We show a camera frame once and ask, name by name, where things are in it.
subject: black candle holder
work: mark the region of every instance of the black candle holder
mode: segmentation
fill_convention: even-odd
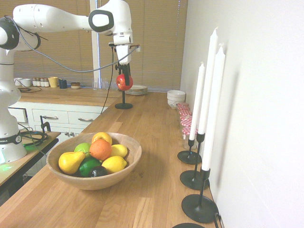
[[[204,227],[194,223],[181,223],[174,226],[173,228],[204,228]]]
[[[201,157],[199,156],[199,148],[198,152],[195,153],[191,151],[192,146],[194,145],[194,140],[188,140],[189,150],[188,151],[181,151],[177,154],[177,157],[186,164],[195,165],[197,160],[201,163]]]
[[[214,221],[215,214],[219,212],[217,205],[209,198],[203,196],[205,181],[209,178],[208,171],[201,170],[200,176],[203,180],[200,194],[186,196],[181,202],[181,208],[184,213],[192,220],[201,223],[210,223]]]
[[[197,152],[198,156],[195,161],[195,168],[194,168],[194,170],[187,170],[187,171],[181,173],[180,180],[188,188],[194,189],[194,190],[200,190],[200,188],[203,184],[203,180],[202,180],[202,178],[197,177],[197,175],[200,174],[200,172],[197,171],[197,168],[198,168],[198,163],[199,163],[199,158],[200,158],[200,145],[205,139],[205,134],[197,134],[196,139],[197,139],[199,145],[198,145],[198,152]],[[206,180],[204,188],[206,189],[208,186],[209,186],[209,180]]]
[[[125,92],[124,91],[123,91],[123,102],[116,104],[115,108],[117,108],[117,109],[130,109],[130,108],[133,108],[132,104],[129,104],[129,103],[125,102]]]

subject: white candle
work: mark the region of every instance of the white candle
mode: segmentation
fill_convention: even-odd
[[[217,28],[213,31],[212,35],[210,36],[203,99],[201,101],[201,110],[200,110],[200,118],[199,118],[199,132],[198,132],[199,134],[204,134],[206,131],[215,53],[217,51],[217,46],[218,46],[218,36],[216,30]]]
[[[205,74],[205,67],[204,67],[204,64],[201,63],[200,68],[199,68],[198,82],[196,85],[196,93],[195,93],[195,98],[194,98],[192,122],[191,122],[190,135],[189,135],[190,140],[195,139],[195,130],[196,130],[196,124],[197,124],[199,110],[200,110],[199,105],[200,105],[200,99],[201,99],[201,91],[203,89],[204,74]]]
[[[204,154],[201,163],[201,169],[208,171],[210,169],[211,155],[214,141],[215,125],[218,114],[219,96],[222,86],[224,71],[225,54],[223,47],[220,47],[215,57],[214,76],[211,88],[210,106],[208,113],[208,122],[205,136]]]

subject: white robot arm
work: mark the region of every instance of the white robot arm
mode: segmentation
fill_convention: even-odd
[[[107,4],[93,10],[89,17],[46,5],[21,5],[14,9],[13,19],[24,39],[34,49],[40,46],[39,32],[69,30],[94,30],[100,34],[113,35],[118,59],[129,53],[133,43],[130,8],[124,0],[109,0]],[[8,107],[21,97],[13,80],[13,56],[16,51],[25,50],[30,50],[30,47],[21,38],[14,23],[6,18],[0,19],[0,149],[6,162],[13,162],[26,155],[20,143],[17,120],[8,112]],[[124,66],[122,69],[127,71],[125,74],[130,73],[130,61],[131,55],[119,62]]]

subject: white cabinet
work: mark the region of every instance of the white cabinet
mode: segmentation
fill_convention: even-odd
[[[48,104],[34,102],[17,102],[9,108],[11,115],[17,118],[25,127],[32,127],[41,131],[40,116],[43,122],[49,122],[51,131],[60,132],[58,136],[61,143],[80,134],[101,113],[102,107],[72,104]],[[46,157],[40,159],[28,172],[35,175],[46,165]]]

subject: red apple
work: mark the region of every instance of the red apple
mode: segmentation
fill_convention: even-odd
[[[129,81],[130,81],[129,85],[126,85],[124,74],[121,74],[116,78],[116,84],[118,88],[122,91],[126,91],[133,86],[133,79],[131,78],[131,75],[129,76]]]

